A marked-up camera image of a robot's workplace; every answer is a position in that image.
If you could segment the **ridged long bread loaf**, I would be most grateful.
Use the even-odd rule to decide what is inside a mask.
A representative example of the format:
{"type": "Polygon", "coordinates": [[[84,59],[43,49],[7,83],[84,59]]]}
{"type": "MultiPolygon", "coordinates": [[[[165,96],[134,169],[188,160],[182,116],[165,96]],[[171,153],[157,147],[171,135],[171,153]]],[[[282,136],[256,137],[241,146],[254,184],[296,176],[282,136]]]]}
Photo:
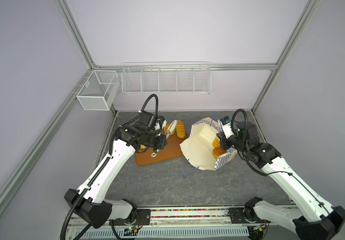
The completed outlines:
{"type": "Polygon", "coordinates": [[[177,120],[175,131],[178,138],[184,139],[186,137],[186,129],[183,121],[177,120]]]}

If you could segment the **blue checkered paper bag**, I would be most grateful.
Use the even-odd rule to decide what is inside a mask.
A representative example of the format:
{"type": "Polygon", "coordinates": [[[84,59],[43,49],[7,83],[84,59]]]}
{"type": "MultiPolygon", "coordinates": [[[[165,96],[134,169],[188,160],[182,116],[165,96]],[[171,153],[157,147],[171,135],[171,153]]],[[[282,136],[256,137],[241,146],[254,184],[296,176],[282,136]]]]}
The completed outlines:
{"type": "Polygon", "coordinates": [[[216,119],[208,117],[191,125],[189,137],[180,144],[188,163],[198,170],[216,171],[231,162],[237,155],[237,150],[233,148],[218,159],[212,156],[212,141],[218,133],[222,133],[222,129],[216,119]]]}

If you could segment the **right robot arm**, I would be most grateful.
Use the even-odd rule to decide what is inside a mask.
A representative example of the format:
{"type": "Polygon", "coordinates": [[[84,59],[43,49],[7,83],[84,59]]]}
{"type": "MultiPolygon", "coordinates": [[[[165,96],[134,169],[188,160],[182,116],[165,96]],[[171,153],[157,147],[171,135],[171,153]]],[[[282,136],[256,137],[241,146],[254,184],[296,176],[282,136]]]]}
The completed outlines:
{"type": "Polygon", "coordinates": [[[333,206],[317,194],[273,145],[262,143],[245,110],[238,109],[231,118],[226,116],[218,122],[220,147],[224,151],[235,149],[256,174],[272,178],[296,206],[286,209],[254,197],[244,205],[247,222],[265,220],[294,232],[301,240],[331,240],[340,232],[345,223],[345,209],[333,206]]]}

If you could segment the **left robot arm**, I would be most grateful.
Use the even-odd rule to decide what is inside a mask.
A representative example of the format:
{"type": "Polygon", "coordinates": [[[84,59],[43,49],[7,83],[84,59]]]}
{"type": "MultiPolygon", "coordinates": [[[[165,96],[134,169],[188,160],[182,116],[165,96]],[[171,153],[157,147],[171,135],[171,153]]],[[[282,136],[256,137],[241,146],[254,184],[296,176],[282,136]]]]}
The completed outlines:
{"type": "Polygon", "coordinates": [[[150,95],[139,113],[128,122],[119,125],[110,134],[108,152],[87,180],[78,189],[69,189],[64,198],[70,210],[62,224],[60,239],[66,238],[67,228],[73,214],[87,222],[87,226],[75,237],[80,239],[90,228],[103,226],[107,221],[112,225],[115,220],[126,223],[136,222],[137,205],[129,200],[108,200],[107,191],[113,180],[135,153],[141,153],[141,147],[152,149],[152,157],[163,150],[168,142],[168,133],[163,134],[166,120],[158,111],[150,113],[145,107],[151,99],[158,100],[156,94],[150,95]]]}

